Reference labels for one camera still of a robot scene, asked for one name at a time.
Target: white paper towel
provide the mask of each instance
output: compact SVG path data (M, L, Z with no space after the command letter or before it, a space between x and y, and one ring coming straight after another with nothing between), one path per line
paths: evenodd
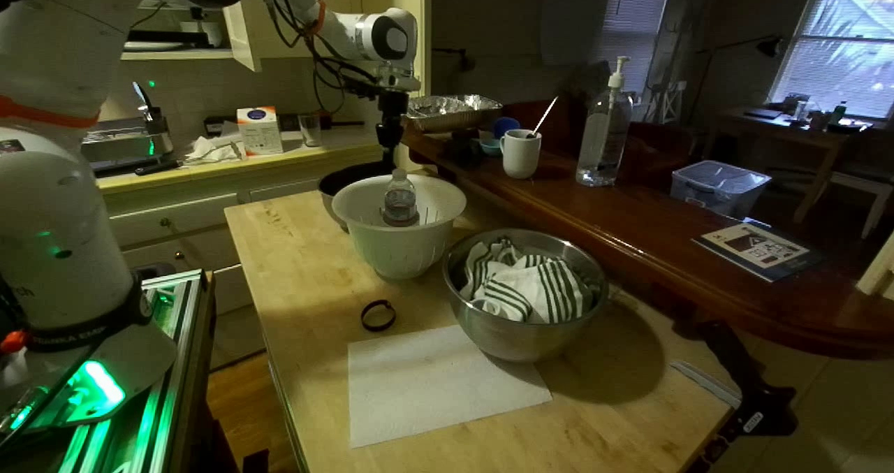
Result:
M348 346L351 448L552 400L532 364L488 358L459 326Z

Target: wooden countertop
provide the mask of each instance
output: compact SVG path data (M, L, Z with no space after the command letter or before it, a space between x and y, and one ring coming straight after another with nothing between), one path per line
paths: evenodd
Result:
M288 146L296 142L286 141ZM291 151L276 155L256 155L244 161L227 161L211 164L185 165L175 170L166 170L162 173L137 176L136 174L121 174L110 177L100 177L96 183L105 194L118 194L131 190L150 189L160 187L163 184L183 183L184 181L204 180L208 177L218 177L233 173L243 173L248 170L262 170L284 165L294 165L311 161L320 161L333 156L347 157L352 154L366 154L371 149L380 148L376 136L371 135L363 126L338 126L335 129L323 131L323 145L316 147L300 146Z
M673 472L728 415L668 367L682 359L728 380L706 346L680 338L670 320L618 291L565 354L537 364L552 402L351 449L348 344L454 324L440 268L384 281L316 192L233 206L226 217L303 470ZM495 225L520 224L469 196L453 237ZM360 310L378 298L392 302L398 319L370 333Z
M463 170L444 144L409 127L403 143L526 213L541 230L584 247L616 277L636 276L772 342L836 358L894 358L894 302L863 295L833 259L768 283L692 238L738 221L637 186L590 189L571 158L542 152L533 180L512 180L499 159Z

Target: hand sanitizer bottle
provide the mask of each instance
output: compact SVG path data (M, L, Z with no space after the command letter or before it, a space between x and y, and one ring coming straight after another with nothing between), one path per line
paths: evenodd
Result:
M396 168L386 189L382 221L392 227L411 227L418 224L416 212L416 187L406 179L406 171Z
M606 91L596 98L584 125L576 178L588 187L610 186L617 177L633 109L629 95L622 93L622 68L629 60L626 56L617 58L617 71L609 77Z

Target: white colander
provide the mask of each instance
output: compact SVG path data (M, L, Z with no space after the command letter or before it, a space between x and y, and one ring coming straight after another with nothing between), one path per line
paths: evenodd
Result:
M380 275L409 279L437 262L450 242L453 220L466 209L462 190L444 180L409 176L416 187L419 225L390 227L382 220L384 195L392 177L369 177L344 187L332 211L348 224L354 247Z

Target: butcher block table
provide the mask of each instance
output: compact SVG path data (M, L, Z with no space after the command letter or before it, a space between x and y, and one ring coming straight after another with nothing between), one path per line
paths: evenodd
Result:
M731 412L668 366L687 361L728 381L711 351L613 289L577 342L536 364L552 402L352 449L348 344L456 324L440 265L416 279L384 281L316 192L233 206L226 218L302 471L674 472L689 466ZM469 195L453 237L497 226L524 225ZM380 298L392 302L396 323L367 332L360 311Z

